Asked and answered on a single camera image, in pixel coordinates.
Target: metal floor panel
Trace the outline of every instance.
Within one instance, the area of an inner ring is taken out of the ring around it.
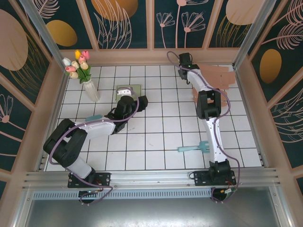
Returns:
[[[99,199],[105,192],[99,192],[83,199]],[[162,189],[162,190],[118,190],[112,191],[104,199],[177,199],[177,198],[203,198],[211,197],[210,188],[199,189]],[[78,200],[79,191],[37,191],[34,193],[33,200]]]
[[[278,227],[268,188],[240,188],[224,204],[209,198],[32,201],[27,227]]]

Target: flower bouquet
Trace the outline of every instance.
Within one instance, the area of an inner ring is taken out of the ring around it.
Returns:
[[[79,50],[76,50],[75,59],[75,61],[71,61],[68,58],[62,60],[65,65],[65,74],[73,79],[79,79],[79,83],[83,84],[91,101],[97,102],[100,99],[100,94],[90,78],[91,66],[86,62],[89,59],[89,52],[82,51],[81,53]]]

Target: wallpaper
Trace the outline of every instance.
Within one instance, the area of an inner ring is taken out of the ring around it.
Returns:
[[[250,49],[248,50],[248,55],[250,55],[250,53],[251,53],[251,52],[253,51],[253,49],[255,48],[255,46],[256,46],[256,44],[257,44],[257,42],[258,42],[259,37],[261,36],[261,34],[263,34],[265,28],[267,27],[267,24],[268,24],[269,21],[271,20],[273,14],[275,13],[275,11],[276,11],[277,7],[279,6],[280,2],[281,2],[281,0],[276,0],[276,3],[275,3],[275,5],[274,5],[274,7],[272,8],[272,10],[270,11],[269,16],[267,17],[267,19],[266,19],[266,21],[265,21],[263,27],[261,28],[261,30],[260,30],[260,32],[258,33],[258,35],[257,35],[257,37],[256,37],[256,39],[255,39],[255,41],[253,42],[253,44],[251,45]]]
[[[292,168],[303,165],[303,80],[271,108]]]
[[[303,66],[303,2],[290,0],[252,59],[269,101]]]
[[[35,103],[49,61],[8,1],[0,5],[0,21],[0,73]]]
[[[213,0],[155,0],[154,47],[201,48]]]
[[[87,0],[100,49],[147,48],[145,0]]]
[[[262,0],[223,0],[209,47],[240,47]]]
[[[0,181],[0,200],[1,200],[2,194],[4,192],[5,186],[6,186],[6,182],[5,181]]]
[[[60,50],[92,49],[76,0],[33,0]]]
[[[298,183],[300,191],[303,195],[303,177],[297,178],[297,183]]]
[[[11,171],[31,111],[0,85],[0,169]]]
[[[19,4],[20,8],[22,9],[23,13],[26,15],[27,20],[29,21],[29,23],[31,24],[32,28],[35,30],[35,32],[37,33],[37,35],[39,36],[40,40],[42,41],[43,45],[46,47],[46,50],[48,51],[48,53],[50,54],[50,56],[52,57],[52,53],[50,52],[50,50],[48,49],[47,45],[45,44],[44,40],[41,38],[38,30],[36,29],[35,25],[33,24],[33,22],[31,21],[31,19],[29,19],[27,13],[25,12],[21,2],[19,0],[17,0],[17,3]]]

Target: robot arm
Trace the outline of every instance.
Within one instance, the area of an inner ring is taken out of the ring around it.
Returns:
[[[234,172],[222,146],[218,117],[221,114],[221,94],[210,89],[199,67],[192,63],[189,53],[179,55],[179,75],[187,83],[192,83],[198,92],[196,114],[202,119],[210,149],[210,167],[208,171],[194,172],[195,184],[202,185],[226,185],[226,181],[235,182]]]
[[[79,157],[84,141],[85,139],[92,139],[98,136],[112,135],[120,132],[125,127],[127,121],[112,122],[111,120],[123,120],[129,118],[135,112],[137,104],[137,101],[134,101],[131,96],[122,95],[121,99],[117,103],[117,107],[113,108],[99,121],[80,126],[67,134],[67,139],[62,140],[59,143],[59,146],[53,154],[53,158],[62,167],[75,173],[86,182],[97,184],[98,178],[95,170],[81,157]],[[139,108],[137,111],[141,112],[145,110],[147,105],[147,97],[139,97]],[[55,144],[63,134],[75,125],[80,124],[82,123],[72,122],[70,119],[64,119],[46,140],[43,150],[50,155]]]
[[[202,119],[203,125],[206,129],[206,134],[209,143],[211,162],[224,162],[227,157],[223,154],[219,148],[222,147],[222,140],[219,128],[219,119],[214,123],[215,119],[220,116],[221,113],[221,94],[217,91],[209,89],[210,85],[207,83],[206,79],[203,77],[199,67],[192,64],[189,53],[183,53],[179,56],[180,65],[183,68],[191,69],[194,72],[201,75],[204,79],[204,84],[199,76],[192,71],[180,69],[179,75],[182,79],[186,79],[190,82],[193,87],[198,92],[197,108],[196,113],[200,119]],[[216,130],[216,135],[219,141],[217,144],[214,135],[214,127]]]

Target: cable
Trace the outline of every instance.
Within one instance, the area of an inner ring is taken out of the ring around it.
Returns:
[[[213,88],[213,87],[211,87],[211,86],[208,86],[207,83],[205,82],[205,80],[203,79],[202,75],[200,75],[198,72],[196,72],[196,71],[194,71],[194,70],[191,70],[191,69],[183,68],[183,67],[181,67],[181,66],[179,66],[179,65],[176,65],[176,64],[170,59],[170,57],[169,57],[169,54],[170,54],[170,53],[174,54],[174,55],[179,59],[179,56],[178,56],[176,53],[174,53],[173,51],[168,51],[167,54],[166,54],[166,56],[167,56],[168,60],[170,61],[170,63],[172,63],[175,67],[177,67],[177,68],[179,68],[179,69],[182,69],[182,70],[186,70],[186,71],[190,71],[190,72],[195,73],[197,76],[199,76],[199,78],[201,79],[201,81],[203,82],[203,84],[204,84],[208,89],[211,89],[211,90],[213,90],[213,91],[217,91],[217,92],[219,92],[221,95],[223,95],[223,96],[226,98],[226,101],[227,101],[227,104],[228,104],[228,110],[227,110],[224,114],[220,115],[219,117],[217,117],[217,118],[215,119],[215,121],[214,121],[214,125],[215,125],[216,122],[217,122],[217,120],[219,120],[220,118],[226,116],[226,115],[229,113],[229,111],[231,110],[231,102],[230,102],[229,98],[227,97],[227,95],[226,95],[224,92],[222,92],[222,91],[220,91],[220,90],[218,90],[218,89],[216,89],[216,88]],[[229,158],[235,160],[235,161],[237,162],[237,164],[238,164],[238,181],[237,181],[237,184],[236,184],[236,189],[238,189],[238,187],[239,187],[239,182],[240,182],[240,162],[238,161],[238,159],[236,159],[236,158],[234,158],[234,157],[231,157],[231,156],[229,156],[228,154],[226,154],[226,153],[224,152],[224,150],[222,149],[221,145],[219,144],[219,139],[218,139],[218,136],[217,136],[215,127],[214,127],[214,137],[215,137],[217,146],[218,146],[218,148],[220,149],[220,151],[221,151],[225,156],[227,156],[227,157],[229,157]],[[211,199],[212,199],[212,201],[215,201],[215,202],[216,202],[216,201],[219,201],[219,200],[216,199],[215,197],[213,197],[214,190],[215,190],[215,188],[212,188],[212,191],[211,191]]]
[[[128,87],[120,87],[117,89],[117,93],[119,90],[122,90],[122,89],[126,89],[126,90],[129,90],[133,95],[136,96],[137,98],[137,107],[134,111],[134,113],[132,115],[130,115],[129,117],[125,118],[125,119],[122,119],[122,120],[104,120],[104,119],[99,119],[99,120],[95,120],[95,121],[91,121],[91,122],[85,122],[85,123],[81,123],[81,124],[78,124],[78,125],[75,125],[74,127],[68,129],[61,137],[60,139],[56,142],[56,144],[54,145],[51,153],[49,154],[49,162],[53,165],[59,165],[59,163],[54,163],[52,161],[52,158],[53,158],[53,154],[54,152],[56,151],[57,147],[59,146],[59,144],[61,143],[61,141],[73,130],[77,129],[77,128],[80,128],[82,126],[88,126],[88,125],[91,125],[91,124],[95,124],[95,123],[102,123],[102,122],[124,122],[124,121],[128,121],[129,119],[131,119],[138,111],[139,109],[139,97],[137,96],[137,94],[131,89],[131,88],[128,88]],[[93,202],[91,202],[90,204],[95,204],[97,202],[100,202],[101,200],[103,200],[106,196],[108,196],[108,194],[111,193],[111,191],[113,190],[113,187],[112,186],[102,186],[102,185],[97,185],[97,184],[92,184],[92,183],[89,183],[89,182],[86,182],[84,181],[81,177],[79,177],[78,175],[76,175],[75,173],[73,173],[70,169],[68,168],[65,168],[67,171],[69,171],[71,174],[73,174],[79,181],[81,181],[82,183],[88,185],[88,186],[92,186],[92,187],[96,187],[96,188],[100,188],[100,189],[105,189],[105,188],[109,188],[110,190],[105,193],[100,199],[97,199],[97,200],[94,200]],[[84,204],[83,201],[82,201],[82,198],[88,194],[96,194],[96,192],[89,192],[89,193],[85,193],[83,194],[81,197],[80,197],[80,202],[82,203],[82,205]]]
[[[194,174],[194,172],[191,172],[191,173],[188,175],[188,177],[189,177],[190,179],[194,180],[194,179],[195,179],[194,177],[190,177],[192,174]]]

